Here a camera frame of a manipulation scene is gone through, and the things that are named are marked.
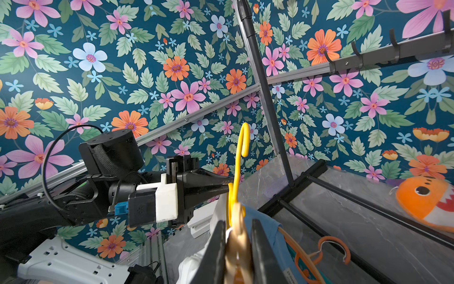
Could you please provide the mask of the white t-shirt black print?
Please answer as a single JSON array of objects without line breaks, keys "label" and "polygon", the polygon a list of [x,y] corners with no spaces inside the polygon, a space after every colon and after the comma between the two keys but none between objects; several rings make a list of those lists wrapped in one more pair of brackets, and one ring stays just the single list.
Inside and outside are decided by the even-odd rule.
[{"label": "white t-shirt black print", "polygon": [[220,195],[217,204],[214,209],[214,214],[210,219],[210,236],[208,241],[205,243],[204,247],[196,252],[195,254],[186,257],[179,265],[178,272],[179,278],[176,284],[189,284],[193,277],[195,276],[198,268],[201,264],[201,261],[204,257],[204,254],[208,248],[208,244],[211,240],[211,235],[215,231],[215,227],[219,221],[226,221],[227,215],[227,203],[228,203],[228,194]]}]

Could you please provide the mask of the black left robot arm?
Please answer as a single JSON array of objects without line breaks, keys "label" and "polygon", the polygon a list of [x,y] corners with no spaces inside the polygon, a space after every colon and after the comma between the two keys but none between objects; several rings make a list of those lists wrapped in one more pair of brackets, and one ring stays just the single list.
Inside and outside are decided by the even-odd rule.
[{"label": "black left robot arm", "polygon": [[131,227],[166,222],[186,224],[195,206],[228,191],[229,176],[202,169],[189,155],[166,160],[166,170],[141,173],[144,166],[131,130],[102,133],[79,146],[87,175],[58,183],[43,181],[42,197],[23,195],[1,206],[1,256],[25,263],[57,228],[77,227],[127,215]]}]

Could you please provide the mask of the light blue garment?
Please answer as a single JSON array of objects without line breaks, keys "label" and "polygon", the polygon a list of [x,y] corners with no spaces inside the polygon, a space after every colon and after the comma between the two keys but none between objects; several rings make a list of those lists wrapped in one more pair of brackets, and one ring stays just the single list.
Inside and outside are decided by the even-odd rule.
[{"label": "light blue garment", "polygon": [[247,227],[248,236],[251,236],[253,220],[258,220],[264,229],[266,238],[272,248],[277,262],[282,270],[294,265],[293,259],[287,247],[284,236],[279,232],[281,224],[270,216],[263,214],[251,207],[244,205],[244,224]]}]

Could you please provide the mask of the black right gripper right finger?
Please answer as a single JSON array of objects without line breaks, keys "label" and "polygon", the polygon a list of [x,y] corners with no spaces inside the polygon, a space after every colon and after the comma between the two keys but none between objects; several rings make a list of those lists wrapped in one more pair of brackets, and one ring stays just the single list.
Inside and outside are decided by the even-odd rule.
[{"label": "black right gripper right finger", "polygon": [[252,220],[251,247],[253,253],[254,284],[286,284],[274,252],[268,242],[263,226]]}]

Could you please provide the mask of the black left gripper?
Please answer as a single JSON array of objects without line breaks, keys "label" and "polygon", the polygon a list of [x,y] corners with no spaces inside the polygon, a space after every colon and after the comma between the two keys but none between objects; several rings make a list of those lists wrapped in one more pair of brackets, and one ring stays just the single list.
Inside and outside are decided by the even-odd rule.
[{"label": "black left gripper", "polygon": [[170,227],[185,225],[193,217],[194,209],[187,202],[204,202],[227,193],[228,184],[234,181],[199,169],[199,159],[191,155],[168,157],[166,166],[167,183],[177,185],[177,218],[169,221]]}]

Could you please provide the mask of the black wall hook rail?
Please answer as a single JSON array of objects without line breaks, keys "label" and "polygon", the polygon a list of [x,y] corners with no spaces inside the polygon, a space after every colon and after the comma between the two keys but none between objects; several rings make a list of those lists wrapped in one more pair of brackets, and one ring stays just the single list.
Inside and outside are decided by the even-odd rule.
[{"label": "black wall hook rail", "polygon": [[360,70],[365,66],[376,64],[398,63],[402,59],[425,56],[427,54],[442,53],[448,54],[453,50],[454,30],[451,27],[450,11],[442,12],[442,31],[415,39],[397,42],[393,29],[389,31],[391,45],[380,47],[368,52],[359,52],[356,42],[349,45],[353,55],[347,58],[332,60],[327,56],[327,73],[356,69]]}]

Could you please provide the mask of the orange plastic hanger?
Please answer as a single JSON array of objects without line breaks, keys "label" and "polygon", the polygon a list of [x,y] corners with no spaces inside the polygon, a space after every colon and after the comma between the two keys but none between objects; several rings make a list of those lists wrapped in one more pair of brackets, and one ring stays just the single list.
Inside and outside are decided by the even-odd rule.
[{"label": "orange plastic hanger", "polygon": [[352,254],[348,246],[339,238],[328,235],[321,237],[318,241],[318,249],[313,253],[307,253],[297,241],[283,228],[279,227],[278,232],[284,237],[286,245],[293,252],[294,266],[300,276],[307,284],[330,284],[323,274],[317,268],[317,265],[323,260],[323,246],[325,244],[334,245],[340,249],[343,254],[342,262],[348,265],[351,262]]}]

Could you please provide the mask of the beige wooden clothespin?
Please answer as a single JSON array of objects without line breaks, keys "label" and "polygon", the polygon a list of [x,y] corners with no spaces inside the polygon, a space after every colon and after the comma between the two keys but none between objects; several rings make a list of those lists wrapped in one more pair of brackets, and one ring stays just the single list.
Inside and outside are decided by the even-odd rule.
[{"label": "beige wooden clothespin", "polygon": [[251,242],[244,223],[242,205],[234,203],[231,210],[225,251],[225,284],[235,284],[238,272],[243,284],[252,284],[254,280]]}]

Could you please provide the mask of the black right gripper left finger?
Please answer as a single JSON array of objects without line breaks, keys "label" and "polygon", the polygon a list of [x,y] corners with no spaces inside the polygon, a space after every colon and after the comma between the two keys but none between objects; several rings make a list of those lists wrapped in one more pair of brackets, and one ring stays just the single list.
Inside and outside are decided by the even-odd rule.
[{"label": "black right gripper left finger", "polygon": [[218,221],[191,284],[223,284],[225,278],[226,223]]}]

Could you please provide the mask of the orange fish plush toy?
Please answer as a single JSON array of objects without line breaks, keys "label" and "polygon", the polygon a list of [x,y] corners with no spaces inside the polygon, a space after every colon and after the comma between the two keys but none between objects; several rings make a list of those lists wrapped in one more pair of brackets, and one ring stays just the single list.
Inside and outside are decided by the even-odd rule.
[{"label": "orange fish plush toy", "polygon": [[453,233],[454,186],[428,176],[416,176],[403,181],[396,190],[401,208],[416,221]]}]

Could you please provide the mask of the yellow plastic hanger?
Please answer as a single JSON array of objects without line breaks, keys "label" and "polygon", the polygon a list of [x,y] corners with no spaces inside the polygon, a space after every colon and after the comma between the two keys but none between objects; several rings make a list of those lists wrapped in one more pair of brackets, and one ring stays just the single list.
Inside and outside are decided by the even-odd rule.
[{"label": "yellow plastic hanger", "polygon": [[248,123],[243,123],[240,129],[238,143],[236,146],[234,181],[228,184],[229,194],[227,203],[227,221],[230,227],[232,226],[233,206],[238,202],[238,190],[241,180],[241,159],[248,157],[249,146],[250,126]]}]

